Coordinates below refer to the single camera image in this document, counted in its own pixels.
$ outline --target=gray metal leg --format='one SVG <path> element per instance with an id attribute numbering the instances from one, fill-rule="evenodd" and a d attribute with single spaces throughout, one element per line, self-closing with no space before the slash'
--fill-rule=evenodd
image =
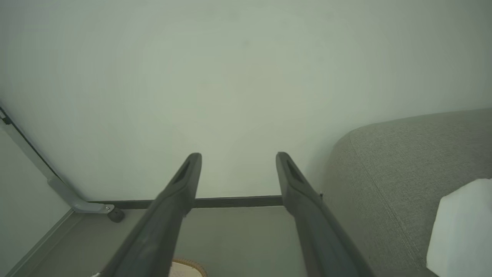
<path id="1" fill-rule="evenodd" d="M 24 137 L 17 131 L 13 124 L 2 125 L 2 129 L 20 147 L 24 154 L 34 163 L 34 165 L 48 179 L 48 184 L 69 204 L 76 212 L 82 213 L 109 213 L 114 209 L 114 205 L 89 203 L 81 199 L 68 185 L 66 185 L 49 166 L 34 151 Z"/>

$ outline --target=baseboard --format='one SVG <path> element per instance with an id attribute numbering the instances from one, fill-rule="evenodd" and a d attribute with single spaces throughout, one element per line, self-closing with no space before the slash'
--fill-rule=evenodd
<path id="1" fill-rule="evenodd" d="M 25 277 L 41 263 L 58 242 L 84 215 L 70 209 L 31 250 L 7 273 L 5 277 Z"/>
<path id="2" fill-rule="evenodd" d="M 153 200 L 92 201 L 91 203 L 111 204 L 120 209 L 147 209 Z M 240 208 L 282 206 L 282 196 L 197 198 L 195 208 Z"/>

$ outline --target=sofa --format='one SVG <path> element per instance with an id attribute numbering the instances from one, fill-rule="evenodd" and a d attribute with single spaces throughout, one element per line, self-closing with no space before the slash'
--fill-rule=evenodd
<path id="1" fill-rule="evenodd" d="M 375 276 L 435 276 L 426 254 L 439 201 L 479 178 L 492 178 L 492 108 L 349 132 L 330 155 L 323 200 Z"/>

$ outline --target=white object on sofa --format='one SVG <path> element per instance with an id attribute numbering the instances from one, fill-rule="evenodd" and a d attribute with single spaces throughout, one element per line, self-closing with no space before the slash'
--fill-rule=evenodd
<path id="1" fill-rule="evenodd" d="M 439 277 L 492 274 L 492 179 L 475 180 L 441 199 L 427 268 Z"/>

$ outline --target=sofa seam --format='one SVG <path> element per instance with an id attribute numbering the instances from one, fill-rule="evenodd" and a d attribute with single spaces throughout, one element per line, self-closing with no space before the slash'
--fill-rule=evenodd
<path id="1" fill-rule="evenodd" d="M 405 230 L 405 228 L 402 226 L 402 224 L 399 222 L 399 218 L 400 216 L 396 213 L 395 209 L 388 203 L 388 200 L 386 199 L 386 197 L 384 197 L 384 194 L 382 193 L 381 189 L 377 186 L 376 182 L 374 181 L 374 178 L 371 176 L 371 174 L 369 173 L 369 170 L 367 169 L 366 165 L 364 164 L 364 162 L 362 161 L 361 157 L 359 156 L 359 153 L 357 153 L 357 150 L 355 150 L 355 147 L 354 147 L 354 144 L 352 143 L 352 133 L 353 131 L 349 132 L 348 134 L 348 141 L 350 143 L 350 146 L 352 147 L 352 150 L 354 151 L 357 159 L 360 161 L 364 171 L 366 172 L 367 176 L 369 176 L 370 180 L 371 180 L 371 183 L 372 185 L 374 186 L 374 188 L 376 188 L 376 191 L 377 193 L 379 194 L 379 197 L 381 197 L 381 199 L 384 201 L 384 209 L 386 210 L 386 212 L 388 213 L 388 215 L 390 216 L 391 218 L 391 222 L 393 223 L 393 225 L 395 226 L 395 228 L 397 229 L 400 229 L 401 232 L 398 232 L 399 233 L 399 236 L 400 238 L 403 240 L 403 243 L 405 245 L 405 248 L 407 249 L 407 251 L 409 253 L 413 252 L 412 251 L 412 244 L 410 243 L 410 238 L 408 236 L 408 232 Z M 417 254 L 423 258 L 420 253 L 418 252 L 417 249 L 415 249 Z M 414 265 L 416 267 L 419 267 L 420 264 L 415 260 L 415 258 L 413 257 L 413 255 L 411 256 L 412 258 L 412 261 L 414 263 Z"/>

